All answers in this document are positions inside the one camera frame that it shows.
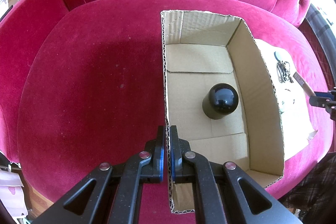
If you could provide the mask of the brown cosmetic tube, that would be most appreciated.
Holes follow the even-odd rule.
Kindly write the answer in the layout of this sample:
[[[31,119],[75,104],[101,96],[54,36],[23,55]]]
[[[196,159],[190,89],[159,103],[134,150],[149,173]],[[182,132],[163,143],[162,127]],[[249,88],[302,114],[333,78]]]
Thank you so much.
[[[303,79],[303,77],[298,72],[295,72],[293,74],[293,78],[298,82],[300,87],[302,87],[302,89],[304,90],[304,92],[308,97],[315,96],[315,92],[313,91],[313,89],[309,86],[309,84]]]

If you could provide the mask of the metal key bunch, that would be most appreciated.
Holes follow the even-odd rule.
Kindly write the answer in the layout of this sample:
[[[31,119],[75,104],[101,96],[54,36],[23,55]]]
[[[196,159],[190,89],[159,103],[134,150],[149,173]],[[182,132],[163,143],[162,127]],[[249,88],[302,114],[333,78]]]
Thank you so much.
[[[293,83],[293,78],[290,74],[290,63],[288,61],[278,61],[277,74],[280,83]]]

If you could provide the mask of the blue key fob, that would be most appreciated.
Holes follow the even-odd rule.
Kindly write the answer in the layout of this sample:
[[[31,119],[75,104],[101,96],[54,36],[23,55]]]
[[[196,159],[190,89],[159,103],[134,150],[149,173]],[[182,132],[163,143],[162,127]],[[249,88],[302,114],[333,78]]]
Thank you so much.
[[[275,59],[276,59],[278,62],[281,62],[281,61],[283,60],[283,58],[282,58],[282,54],[281,54],[281,52],[279,52],[279,51],[275,51],[275,52],[274,52],[274,57],[275,57]]]

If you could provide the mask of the black round-top bottle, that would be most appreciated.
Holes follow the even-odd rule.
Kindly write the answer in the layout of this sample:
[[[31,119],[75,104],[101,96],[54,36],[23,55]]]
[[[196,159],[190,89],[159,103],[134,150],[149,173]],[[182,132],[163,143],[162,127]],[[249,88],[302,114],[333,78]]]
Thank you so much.
[[[233,113],[239,104],[239,96],[234,87],[226,83],[214,85],[202,101],[202,109],[210,119],[222,119]]]

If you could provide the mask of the cardboard box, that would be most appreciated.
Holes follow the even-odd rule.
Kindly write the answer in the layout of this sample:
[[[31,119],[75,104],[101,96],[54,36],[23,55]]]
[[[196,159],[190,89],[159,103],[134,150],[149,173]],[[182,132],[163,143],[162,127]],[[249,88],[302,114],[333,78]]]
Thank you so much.
[[[281,114],[272,78],[246,22],[208,11],[161,12],[167,127],[209,161],[236,163],[266,188],[284,174]],[[202,102],[219,83],[237,109],[210,119]]]

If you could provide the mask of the beige paper sheet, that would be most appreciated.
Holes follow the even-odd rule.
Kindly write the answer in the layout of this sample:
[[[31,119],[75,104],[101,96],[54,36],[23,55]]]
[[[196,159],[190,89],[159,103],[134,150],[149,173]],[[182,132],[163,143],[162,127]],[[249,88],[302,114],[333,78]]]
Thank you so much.
[[[274,47],[261,39],[256,39],[255,42],[261,52],[275,89],[284,139],[284,159],[288,160],[303,150],[318,131],[313,128],[310,122],[306,94],[293,78],[293,74],[297,70],[291,55],[285,49]],[[277,74],[278,61],[274,57],[275,51],[281,52],[282,61],[290,63],[290,74],[293,78],[293,83],[280,83]]]

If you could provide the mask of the dark cabinet with clutter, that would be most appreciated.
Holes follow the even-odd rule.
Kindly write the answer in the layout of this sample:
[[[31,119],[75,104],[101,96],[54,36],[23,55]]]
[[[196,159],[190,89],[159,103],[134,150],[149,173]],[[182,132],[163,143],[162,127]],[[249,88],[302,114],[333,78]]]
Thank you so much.
[[[328,89],[335,87],[335,33],[329,21],[313,4],[299,26],[317,57]]]

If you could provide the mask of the red velvet tufted sofa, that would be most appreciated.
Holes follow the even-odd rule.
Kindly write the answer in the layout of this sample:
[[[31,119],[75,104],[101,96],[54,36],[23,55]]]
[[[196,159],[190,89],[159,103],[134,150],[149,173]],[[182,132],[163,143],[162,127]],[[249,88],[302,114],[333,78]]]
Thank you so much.
[[[310,0],[20,0],[1,21],[1,150],[58,200],[163,124],[159,13],[241,16],[283,47],[315,90],[325,76],[301,23]]]

